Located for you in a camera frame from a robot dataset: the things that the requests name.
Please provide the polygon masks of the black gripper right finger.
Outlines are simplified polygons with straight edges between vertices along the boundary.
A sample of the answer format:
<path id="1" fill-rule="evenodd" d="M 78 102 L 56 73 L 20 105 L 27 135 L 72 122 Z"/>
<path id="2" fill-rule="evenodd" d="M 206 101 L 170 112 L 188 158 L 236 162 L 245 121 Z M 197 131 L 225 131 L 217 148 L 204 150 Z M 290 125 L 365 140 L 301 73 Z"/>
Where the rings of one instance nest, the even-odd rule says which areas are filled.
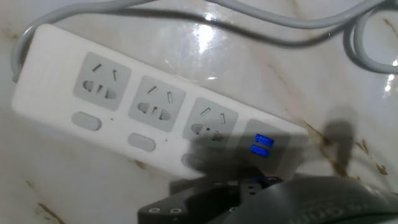
<path id="1" fill-rule="evenodd" d="M 280 177 L 264 175 L 257 167 L 240 167 L 238 169 L 240 205 L 260 191 L 281 182 Z"/>

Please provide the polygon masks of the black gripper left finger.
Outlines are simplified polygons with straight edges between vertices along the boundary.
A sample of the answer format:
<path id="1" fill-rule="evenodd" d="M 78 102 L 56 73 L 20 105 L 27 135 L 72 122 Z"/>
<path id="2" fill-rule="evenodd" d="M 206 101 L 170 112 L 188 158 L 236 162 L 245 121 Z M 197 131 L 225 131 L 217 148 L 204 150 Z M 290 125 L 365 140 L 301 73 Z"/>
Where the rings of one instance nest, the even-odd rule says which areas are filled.
<path id="1" fill-rule="evenodd" d="M 146 205 L 138 224 L 221 223 L 241 203 L 237 182 L 200 185 Z"/>

